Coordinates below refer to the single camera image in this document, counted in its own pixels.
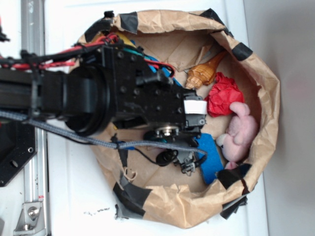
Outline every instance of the black metal bracket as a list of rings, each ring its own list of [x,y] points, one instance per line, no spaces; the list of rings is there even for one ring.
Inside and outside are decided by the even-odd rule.
[[[4,187],[37,153],[35,128],[15,121],[2,122],[0,140],[0,187]]]

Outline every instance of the pink stuffed animal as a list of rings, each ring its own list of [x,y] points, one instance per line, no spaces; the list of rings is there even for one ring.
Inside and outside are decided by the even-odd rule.
[[[222,149],[222,154],[229,162],[226,169],[237,167],[236,162],[242,160],[258,132],[258,124],[254,117],[250,116],[250,108],[242,102],[233,102],[230,109],[236,113],[230,122],[225,134],[216,139],[216,143]]]

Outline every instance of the seashell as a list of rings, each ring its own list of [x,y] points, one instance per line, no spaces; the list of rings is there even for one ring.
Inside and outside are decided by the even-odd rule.
[[[194,66],[188,72],[188,78],[185,87],[187,89],[198,89],[202,85],[209,85],[215,79],[217,68],[227,51],[215,55],[209,61]]]

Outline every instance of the red tissue paper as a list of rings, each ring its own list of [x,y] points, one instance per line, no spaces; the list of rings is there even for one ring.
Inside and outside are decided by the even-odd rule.
[[[229,108],[232,102],[245,102],[243,93],[234,79],[225,77],[221,72],[216,73],[216,82],[205,98],[208,114],[212,117],[229,115],[232,113]]]

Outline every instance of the brown paper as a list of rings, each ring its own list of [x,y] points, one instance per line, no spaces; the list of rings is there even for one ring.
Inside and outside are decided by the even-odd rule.
[[[143,47],[146,54],[173,64],[178,70],[175,77],[182,85],[187,79],[183,70],[200,63],[210,47],[212,52],[224,48],[230,53],[220,63],[218,71],[235,79],[252,115],[260,124],[259,133],[248,158],[244,161],[252,164],[244,177],[251,192],[275,151],[280,82],[255,53],[243,61],[238,61],[233,56],[232,49],[239,42],[227,35],[223,29],[224,26],[215,20],[194,14],[152,10],[138,12],[137,34],[124,31],[119,16],[114,19],[112,31],[122,31],[129,39],[134,40],[137,46]],[[202,86],[197,93],[205,97],[212,85]],[[225,132],[230,119],[231,116],[218,118],[207,116],[207,124],[202,132],[210,133],[217,138]],[[139,130],[117,131],[110,124],[98,138],[110,141],[110,137],[115,133],[124,141],[141,140],[143,135],[143,131]],[[199,168],[188,177],[181,173],[179,167],[153,165],[133,151],[129,152],[126,174],[116,150],[98,146],[92,149],[111,187],[116,182],[119,183],[121,173],[125,173],[132,184],[152,190],[143,206],[145,210],[143,218],[146,220],[190,228],[220,213],[222,205],[241,197],[244,190],[241,181],[235,182],[228,189],[225,189],[217,179],[207,186],[202,180]],[[152,158],[161,152],[160,149],[152,147],[141,149]]]

